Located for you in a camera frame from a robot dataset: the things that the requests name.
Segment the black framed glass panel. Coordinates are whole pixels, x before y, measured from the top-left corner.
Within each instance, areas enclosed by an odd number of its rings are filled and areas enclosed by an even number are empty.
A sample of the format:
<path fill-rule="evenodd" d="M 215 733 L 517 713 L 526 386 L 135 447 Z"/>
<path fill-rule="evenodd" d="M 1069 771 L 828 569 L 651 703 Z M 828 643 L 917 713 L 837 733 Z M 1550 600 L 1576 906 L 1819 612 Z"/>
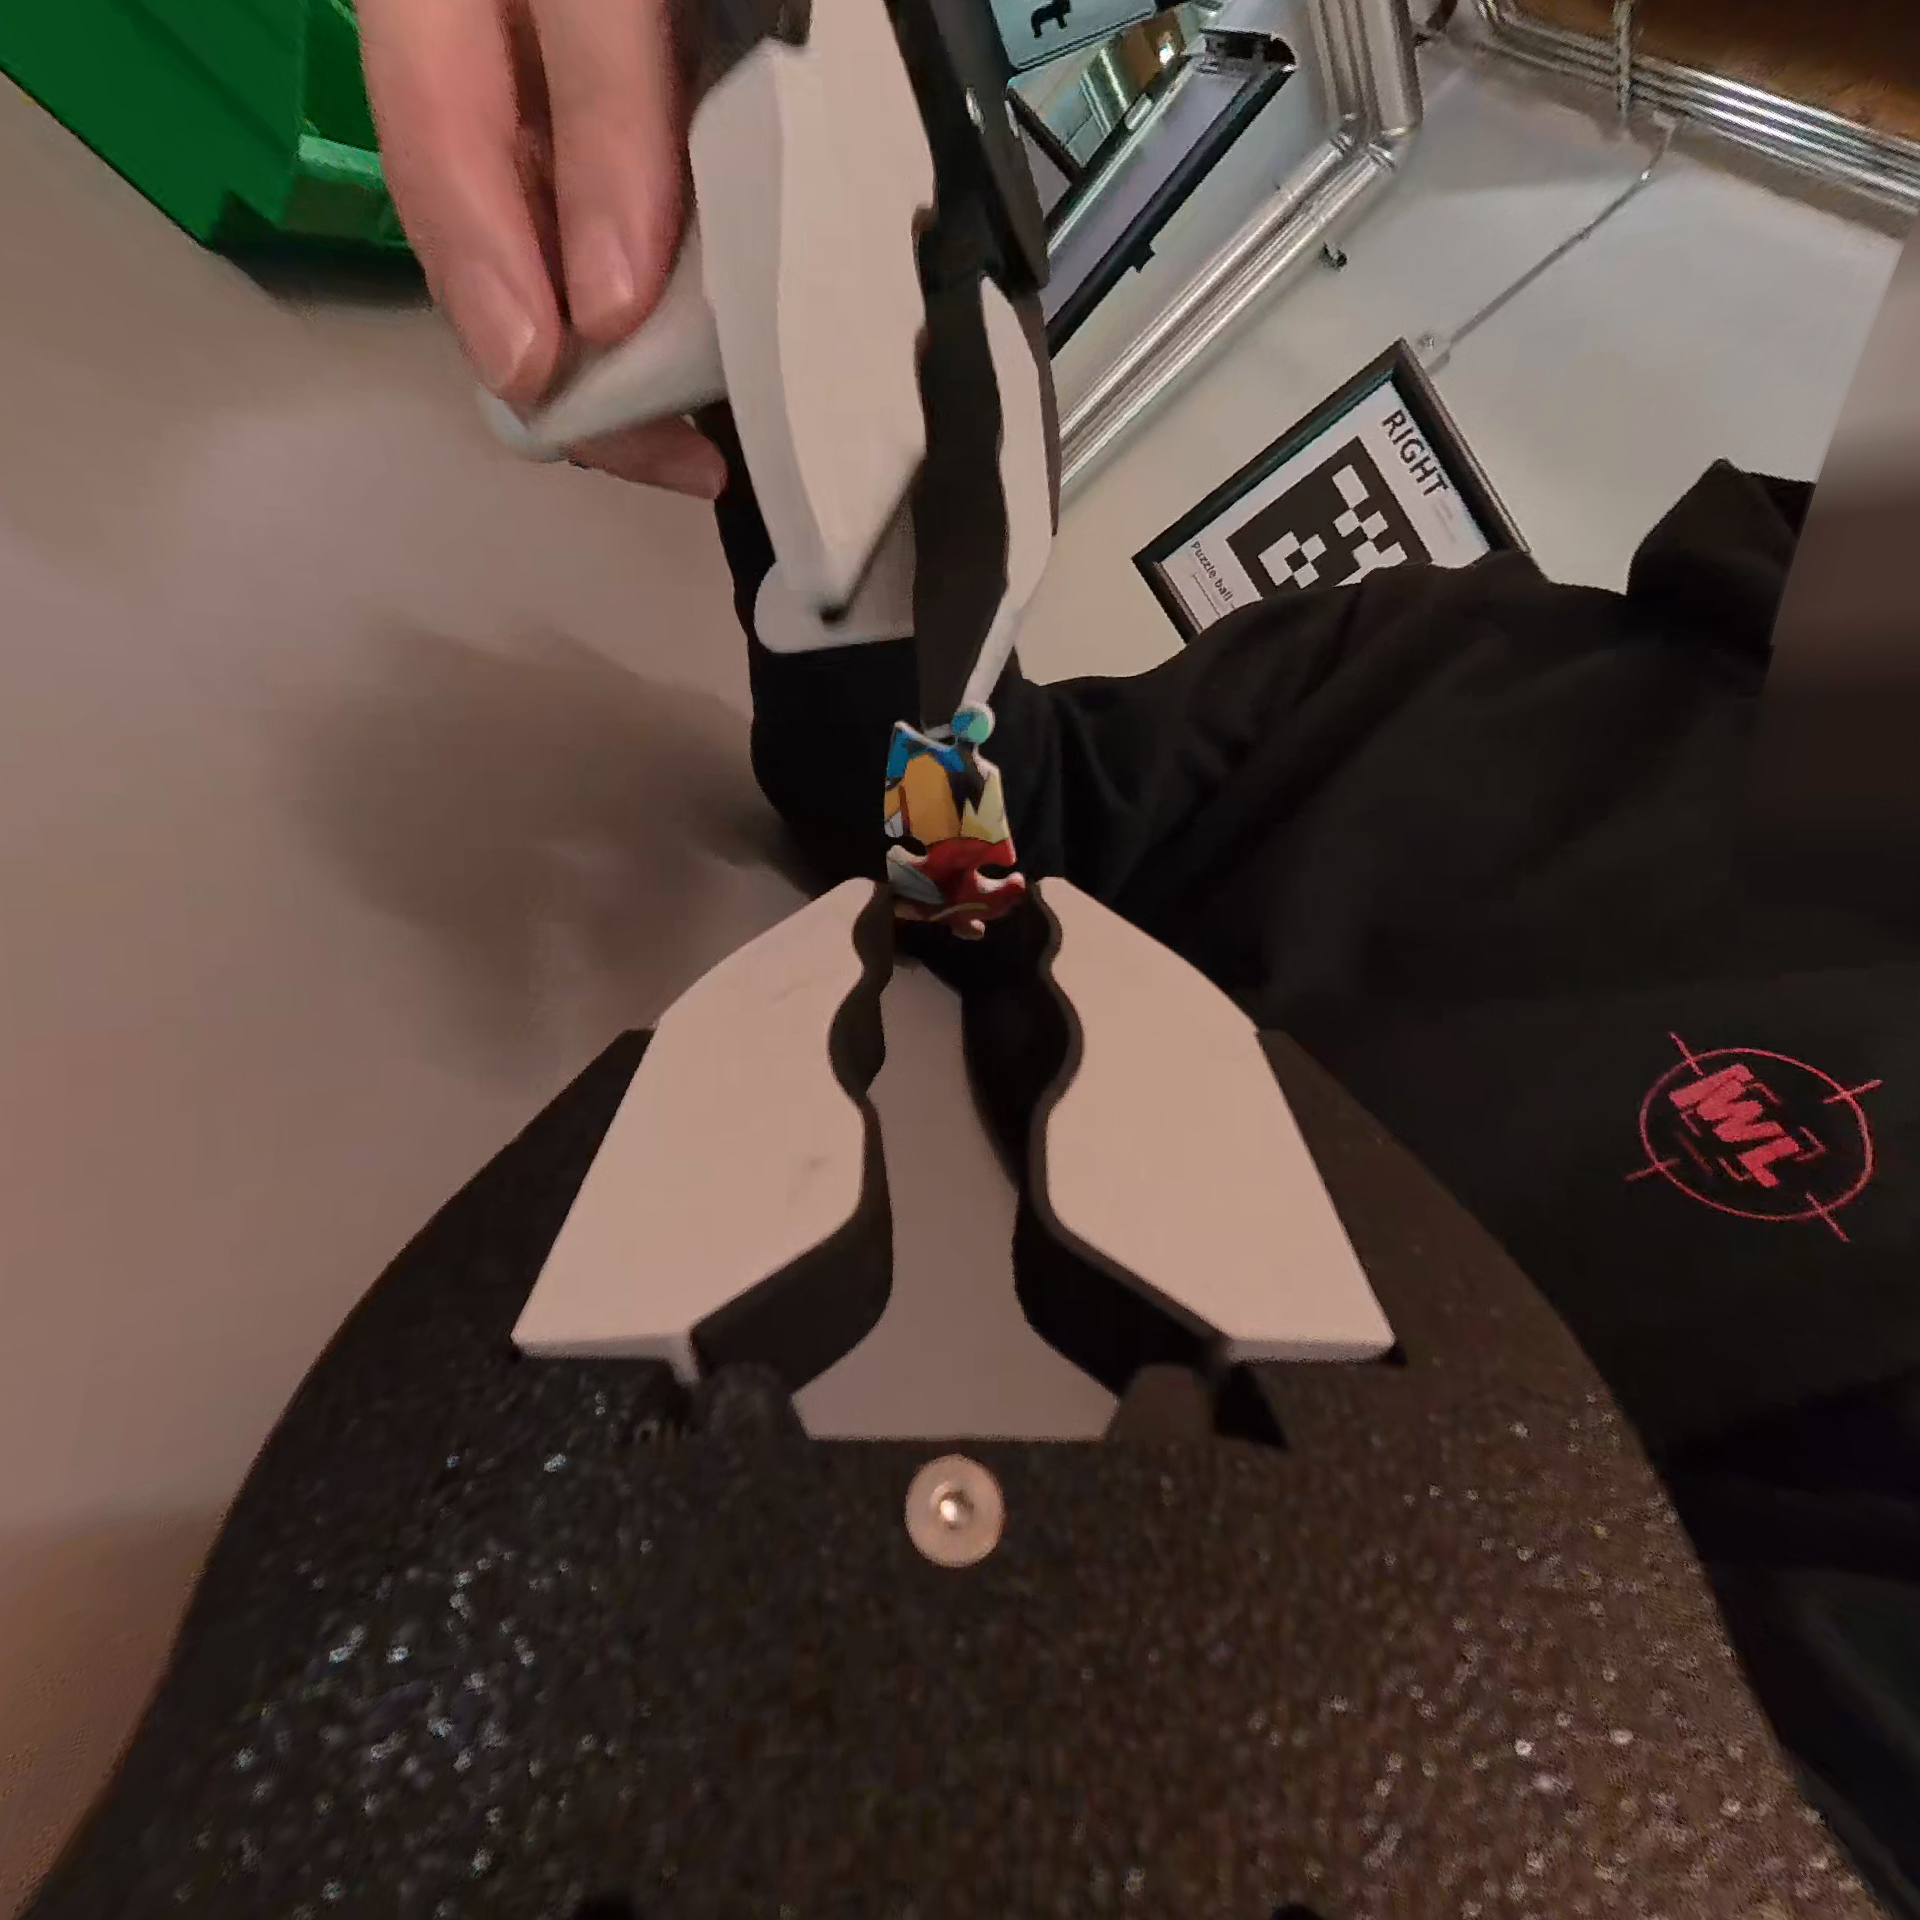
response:
<path fill-rule="evenodd" d="M 1290 83 L 1273 6 L 997 0 L 1043 240 L 1050 351 L 1147 271 L 1174 212 Z"/>

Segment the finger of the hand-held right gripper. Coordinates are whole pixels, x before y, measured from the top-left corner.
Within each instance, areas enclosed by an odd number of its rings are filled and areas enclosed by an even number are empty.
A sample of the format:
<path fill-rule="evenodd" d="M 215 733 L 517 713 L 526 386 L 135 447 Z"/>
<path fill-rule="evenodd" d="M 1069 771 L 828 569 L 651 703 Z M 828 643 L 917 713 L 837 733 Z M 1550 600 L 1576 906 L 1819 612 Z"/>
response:
<path fill-rule="evenodd" d="M 917 240 L 936 170 L 894 31 L 780 35 L 690 130 L 702 277 L 775 565 L 772 654 L 905 637 L 925 469 Z"/>
<path fill-rule="evenodd" d="M 950 590 L 960 612 L 950 720 L 990 708 L 1058 536 L 1053 378 L 1037 354 L 1026 306 L 992 277 L 975 296 L 973 345 L 981 351 L 968 379 L 968 443 L 950 482 Z"/>

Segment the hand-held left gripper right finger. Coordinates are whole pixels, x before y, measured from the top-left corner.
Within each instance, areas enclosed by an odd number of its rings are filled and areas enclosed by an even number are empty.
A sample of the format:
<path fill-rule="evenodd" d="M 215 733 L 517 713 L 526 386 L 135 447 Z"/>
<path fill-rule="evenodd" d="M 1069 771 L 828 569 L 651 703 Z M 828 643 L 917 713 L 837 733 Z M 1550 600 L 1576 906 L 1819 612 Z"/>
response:
<path fill-rule="evenodd" d="M 1018 1182 L 1029 1328 L 1082 1372 L 1365 1366 L 1395 1345 L 1258 1023 L 1064 876 L 964 993 Z"/>

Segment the person's right hand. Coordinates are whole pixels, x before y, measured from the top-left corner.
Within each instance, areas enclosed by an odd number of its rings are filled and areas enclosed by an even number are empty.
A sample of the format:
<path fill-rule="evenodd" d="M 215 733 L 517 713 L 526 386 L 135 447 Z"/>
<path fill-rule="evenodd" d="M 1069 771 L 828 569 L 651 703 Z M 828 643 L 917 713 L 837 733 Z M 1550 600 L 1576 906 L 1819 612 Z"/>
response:
<path fill-rule="evenodd" d="M 661 306 L 733 6 L 355 6 L 381 170 L 476 379 L 529 420 Z"/>

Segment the green plastic bin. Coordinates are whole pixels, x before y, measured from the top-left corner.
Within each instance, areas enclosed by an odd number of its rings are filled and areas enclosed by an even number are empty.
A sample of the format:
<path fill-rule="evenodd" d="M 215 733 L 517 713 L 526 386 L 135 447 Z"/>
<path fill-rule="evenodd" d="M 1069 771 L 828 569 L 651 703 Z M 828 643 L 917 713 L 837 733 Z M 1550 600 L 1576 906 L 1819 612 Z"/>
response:
<path fill-rule="evenodd" d="M 409 255 L 347 0 L 11 0 L 0 64 L 212 253 Z"/>

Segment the person's black sweater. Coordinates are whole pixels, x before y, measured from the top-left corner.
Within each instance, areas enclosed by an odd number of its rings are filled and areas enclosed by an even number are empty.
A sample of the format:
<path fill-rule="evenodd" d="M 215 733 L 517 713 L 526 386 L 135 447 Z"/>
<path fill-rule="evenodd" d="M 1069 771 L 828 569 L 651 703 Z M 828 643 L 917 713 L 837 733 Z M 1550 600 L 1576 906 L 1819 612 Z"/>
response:
<path fill-rule="evenodd" d="M 1278 1030 L 1402 1349 L 1014 1469 L 803 1656 L 729 1914 L 1915 1914 L 1915 900 L 1742 861 L 1815 482 L 1000 683 L 1010 812 Z"/>

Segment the black framed tag sign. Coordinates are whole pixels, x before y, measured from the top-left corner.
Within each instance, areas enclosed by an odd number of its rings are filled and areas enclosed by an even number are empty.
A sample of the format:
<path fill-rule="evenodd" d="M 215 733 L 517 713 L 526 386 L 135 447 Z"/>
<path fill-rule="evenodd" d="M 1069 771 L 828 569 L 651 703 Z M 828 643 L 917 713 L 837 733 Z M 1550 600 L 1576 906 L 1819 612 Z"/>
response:
<path fill-rule="evenodd" d="M 1223 615 L 1525 539 L 1412 340 L 1386 345 L 1154 536 L 1135 569 L 1181 643 Z"/>

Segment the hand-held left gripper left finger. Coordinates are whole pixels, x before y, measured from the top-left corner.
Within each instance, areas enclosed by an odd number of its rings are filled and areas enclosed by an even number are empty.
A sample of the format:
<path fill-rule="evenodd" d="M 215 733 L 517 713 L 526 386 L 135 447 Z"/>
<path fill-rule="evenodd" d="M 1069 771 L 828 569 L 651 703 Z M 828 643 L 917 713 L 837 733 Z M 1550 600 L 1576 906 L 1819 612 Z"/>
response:
<path fill-rule="evenodd" d="M 669 1004 L 517 1314 L 523 1357 L 803 1390 L 879 1328 L 889 976 L 889 895 L 842 879 Z"/>

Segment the white-backed puzzle piece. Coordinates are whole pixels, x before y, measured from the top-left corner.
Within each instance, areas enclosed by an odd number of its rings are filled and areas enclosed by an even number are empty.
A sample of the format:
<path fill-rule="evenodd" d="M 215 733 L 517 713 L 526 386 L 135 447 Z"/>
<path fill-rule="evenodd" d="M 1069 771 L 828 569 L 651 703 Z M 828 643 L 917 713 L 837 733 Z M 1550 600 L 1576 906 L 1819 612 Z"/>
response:
<path fill-rule="evenodd" d="M 1000 771 L 983 753 L 997 713 L 964 705 L 946 726 L 900 724 L 887 753 L 880 834 L 900 918 L 983 942 L 1026 896 Z"/>

